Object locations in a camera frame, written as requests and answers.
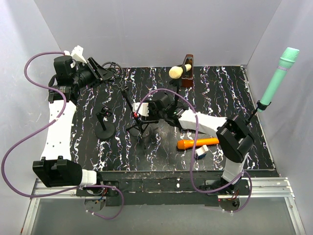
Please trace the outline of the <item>tripod shock-mount mic stand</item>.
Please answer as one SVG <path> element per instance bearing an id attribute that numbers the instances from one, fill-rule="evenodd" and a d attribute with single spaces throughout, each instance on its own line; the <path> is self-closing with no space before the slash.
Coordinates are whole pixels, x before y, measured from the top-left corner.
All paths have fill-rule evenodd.
<path id="1" fill-rule="evenodd" d="M 129 91 L 129 88 L 127 85 L 124 85 L 123 83 L 124 70 L 118 63 L 105 62 L 102 65 L 102 68 L 113 72 L 114 74 L 113 77 L 107 79 L 106 83 L 108 85 L 116 86 L 121 91 L 123 99 L 126 101 L 127 105 L 130 108 L 130 111 L 132 113 L 132 118 L 135 120 L 135 124 L 127 128 L 126 131 L 129 132 L 130 130 L 135 129 L 139 132 L 139 138 L 143 139 L 143 134 L 148 128 L 148 126 L 150 124 L 158 123 L 158 120 L 143 120 L 139 114 L 136 114 L 133 111 L 133 105 L 131 104 L 130 99 L 127 94 L 127 91 Z"/>

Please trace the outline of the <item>cream microphone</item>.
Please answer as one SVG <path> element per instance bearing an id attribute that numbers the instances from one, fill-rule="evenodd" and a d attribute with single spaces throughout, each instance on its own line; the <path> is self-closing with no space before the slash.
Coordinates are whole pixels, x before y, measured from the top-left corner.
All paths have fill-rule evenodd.
<path id="1" fill-rule="evenodd" d="M 185 75 L 188 71 L 190 71 L 191 68 L 192 68 L 192 65 L 190 64 L 171 67 L 169 70 L 169 76 L 172 79 L 179 79 L 183 75 Z"/>

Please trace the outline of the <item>orange microphone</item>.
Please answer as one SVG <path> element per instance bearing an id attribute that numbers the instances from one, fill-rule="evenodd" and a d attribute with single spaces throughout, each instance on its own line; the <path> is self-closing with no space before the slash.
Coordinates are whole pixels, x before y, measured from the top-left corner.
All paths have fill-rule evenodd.
<path id="1" fill-rule="evenodd" d="M 219 140 L 217 138 L 206 138 L 206 139 L 197 139 L 194 140 L 179 140 L 177 142 L 177 148 L 179 150 L 186 150 L 192 148 L 194 143 L 196 143 L 196 147 L 201 147 L 203 145 L 216 145 L 219 144 Z"/>

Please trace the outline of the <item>short round-base mic stand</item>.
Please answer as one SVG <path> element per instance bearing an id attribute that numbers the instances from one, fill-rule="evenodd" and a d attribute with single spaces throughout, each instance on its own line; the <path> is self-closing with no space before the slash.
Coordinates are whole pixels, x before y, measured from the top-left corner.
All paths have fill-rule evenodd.
<path id="1" fill-rule="evenodd" d="M 109 121 L 104 121 L 104 118 L 110 117 L 112 112 L 110 108 L 103 107 L 100 112 L 96 114 L 98 124 L 96 125 L 95 135 L 101 141 L 107 141 L 115 135 L 115 125 Z"/>

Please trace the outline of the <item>round-base stand for cream mic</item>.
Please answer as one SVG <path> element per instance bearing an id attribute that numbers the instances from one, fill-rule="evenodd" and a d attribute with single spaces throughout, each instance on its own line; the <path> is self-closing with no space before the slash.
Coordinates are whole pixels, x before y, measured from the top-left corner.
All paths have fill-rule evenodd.
<path id="1" fill-rule="evenodd" d="M 181 87 L 181 78 L 172 79 L 169 82 L 169 84 L 172 85 L 173 87 L 176 87 L 176 94 L 174 96 L 174 101 L 172 101 L 169 107 L 166 109 L 167 114 L 166 122 L 170 126 L 182 129 L 182 125 L 179 122 L 179 118 L 186 110 L 188 110 L 188 107 L 179 102 L 178 94 Z"/>

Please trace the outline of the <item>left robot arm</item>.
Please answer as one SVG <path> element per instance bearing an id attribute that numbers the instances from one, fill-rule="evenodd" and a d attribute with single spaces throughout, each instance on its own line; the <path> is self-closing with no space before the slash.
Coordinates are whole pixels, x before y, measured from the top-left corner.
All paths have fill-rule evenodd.
<path id="1" fill-rule="evenodd" d="M 94 88 L 115 78 L 114 68 L 104 68 L 93 58 L 79 59 L 63 55 L 53 62 L 56 74 L 48 86 L 50 121 L 44 150 L 39 161 L 34 161 L 32 169 L 48 187 L 87 186 L 94 196 L 100 195 L 104 184 L 97 179 L 94 170 L 85 170 L 72 161 L 70 153 L 71 125 L 76 111 L 80 89 Z"/>

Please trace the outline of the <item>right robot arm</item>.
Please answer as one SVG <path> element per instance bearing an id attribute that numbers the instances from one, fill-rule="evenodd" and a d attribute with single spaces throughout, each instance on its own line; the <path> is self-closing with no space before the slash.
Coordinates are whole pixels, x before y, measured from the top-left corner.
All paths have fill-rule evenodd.
<path id="1" fill-rule="evenodd" d="M 186 104 L 180 106 L 169 97 L 169 89 L 162 91 L 164 95 L 161 99 L 142 99 L 136 111 L 146 118 L 163 119 L 169 125 L 217 138 L 226 158 L 220 188 L 226 194 L 234 194 L 239 189 L 238 182 L 244 174 L 246 158 L 255 143 L 246 123 L 239 116 L 214 117 L 196 112 L 189 101 L 176 94 L 175 97 Z"/>

